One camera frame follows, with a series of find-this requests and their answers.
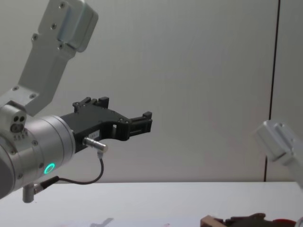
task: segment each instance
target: white wall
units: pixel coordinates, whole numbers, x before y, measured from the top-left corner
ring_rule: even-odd
[[[303,2],[281,1],[272,118],[286,122],[303,139]],[[269,181],[291,180],[278,163],[268,165]]]
[[[105,140],[104,182],[261,181],[251,137],[268,118],[276,0],[90,0],[99,22],[39,116],[63,115],[86,96],[110,97],[127,117],[153,112],[150,134]],[[15,85],[46,0],[4,0],[0,91]],[[98,175],[93,150],[55,172]]]

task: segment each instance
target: robotic arm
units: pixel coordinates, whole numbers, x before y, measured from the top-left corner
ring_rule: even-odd
[[[303,189],[303,142],[285,123],[270,120],[264,122],[254,137],[266,153],[269,161],[280,162]]]
[[[24,187],[24,202],[43,189],[33,182],[87,146],[99,158],[102,139],[128,140],[151,131],[152,114],[126,118],[108,109],[109,98],[85,98],[74,112],[27,121],[46,107],[69,59],[86,49],[98,20],[84,0],[50,0],[19,83],[0,97],[0,199]]]

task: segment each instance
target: cable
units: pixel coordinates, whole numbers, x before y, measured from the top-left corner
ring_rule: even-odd
[[[274,64],[273,64],[273,74],[271,79],[271,92],[270,92],[270,102],[269,102],[269,117],[268,119],[271,120],[272,114],[272,106],[273,106],[273,97],[274,97],[274,83],[275,83],[275,72],[276,72],[276,50],[277,50],[277,43],[278,43],[278,32],[279,32],[279,19],[280,19],[280,8],[281,8],[281,0],[278,0],[278,10],[276,15],[276,37],[275,37],[275,50],[274,50]],[[265,158],[265,167],[264,167],[264,182],[267,181],[267,165],[268,165],[268,158]]]
[[[65,182],[69,182],[69,183],[75,183],[75,184],[80,184],[80,185],[87,185],[87,184],[91,184],[91,183],[95,183],[97,182],[103,175],[104,173],[104,163],[103,163],[103,160],[102,159],[99,159],[100,160],[100,164],[101,164],[101,173],[100,175],[93,181],[87,181],[87,182],[79,182],[79,181],[73,181],[73,180],[70,180],[70,179],[65,179],[65,178],[59,178],[59,181],[65,181]]]

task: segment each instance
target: white table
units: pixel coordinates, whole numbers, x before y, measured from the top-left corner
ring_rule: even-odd
[[[229,218],[264,212],[267,219],[303,216],[295,183],[57,184],[22,202],[19,190],[0,200],[1,227],[45,227],[66,220]]]

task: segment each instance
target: green indicator light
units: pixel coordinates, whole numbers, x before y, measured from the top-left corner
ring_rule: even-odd
[[[51,171],[53,171],[53,169],[55,169],[55,163],[49,164],[49,165],[45,168],[44,174],[49,174]]]

